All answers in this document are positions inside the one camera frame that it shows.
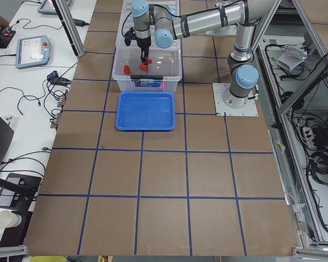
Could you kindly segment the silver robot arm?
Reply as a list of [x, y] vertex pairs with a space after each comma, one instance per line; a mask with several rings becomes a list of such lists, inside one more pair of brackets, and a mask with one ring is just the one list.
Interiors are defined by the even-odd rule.
[[133, 26], [124, 33], [124, 42], [130, 46], [134, 40], [140, 48], [140, 68], [149, 67], [149, 49], [155, 40], [158, 47], [167, 49], [178, 39], [188, 38], [216, 28], [237, 25], [235, 44], [229, 55], [232, 75], [230, 93], [234, 98], [245, 98], [253, 88], [238, 77], [253, 55], [252, 44], [255, 27], [260, 18], [268, 12], [265, 1], [235, 1], [227, 5], [206, 9], [191, 14], [174, 15], [165, 5], [134, 1], [130, 15]]

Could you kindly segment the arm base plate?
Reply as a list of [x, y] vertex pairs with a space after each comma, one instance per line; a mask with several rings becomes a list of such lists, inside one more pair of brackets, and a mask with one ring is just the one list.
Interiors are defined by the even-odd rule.
[[217, 116], [258, 117], [257, 92], [250, 90], [247, 97], [237, 98], [231, 94], [229, 83], [213, 83], [212, 86]]

